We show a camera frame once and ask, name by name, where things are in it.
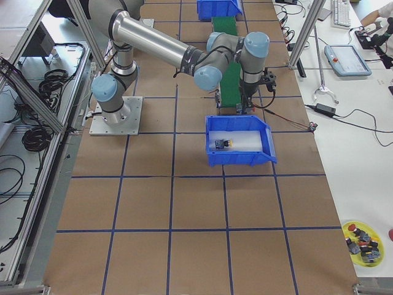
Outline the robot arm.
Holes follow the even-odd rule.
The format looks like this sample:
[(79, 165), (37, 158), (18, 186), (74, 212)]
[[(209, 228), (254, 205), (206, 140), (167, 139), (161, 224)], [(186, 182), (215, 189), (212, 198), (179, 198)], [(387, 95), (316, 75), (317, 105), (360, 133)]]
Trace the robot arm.
[(214, 90), (229, 64), (240, 64), (242, 112), (255, 107), (252, 96), (260, 85), (276, 92), (276, 77), (265, 68), (270, 44), (265, 33), (251, 32), (241, 37), (213, 32), (206, 44), (207, 51), (203, 52), (143, 24), (140, 21), (143, 4), (143, 1), (89, 1), (88, 13), (93, 24), (115, 45), (130, 45), (173, 65), (179, 73), (192, 76), (202, 90)]

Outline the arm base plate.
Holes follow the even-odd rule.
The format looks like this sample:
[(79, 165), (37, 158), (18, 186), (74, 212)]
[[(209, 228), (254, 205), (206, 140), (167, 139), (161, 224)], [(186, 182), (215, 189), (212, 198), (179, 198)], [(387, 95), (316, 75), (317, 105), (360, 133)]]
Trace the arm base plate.
[(123, 96), (123, 107), (113, 113), (104, 112), (99, 103), (90, 125), (90, 134), (93, 136), (122, 136), (139, 134), (141, 121), (142, 96)]

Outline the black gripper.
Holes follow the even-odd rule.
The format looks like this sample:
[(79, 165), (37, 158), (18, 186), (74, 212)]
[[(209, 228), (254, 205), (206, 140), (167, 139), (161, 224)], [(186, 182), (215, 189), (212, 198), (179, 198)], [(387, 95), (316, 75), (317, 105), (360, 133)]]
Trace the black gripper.
[(255, 106), (252, 102), (252, 96), (258, 91), (258, 83), (247, 83), (241, 81), (241, 113), (246, 114), (255, 112)]

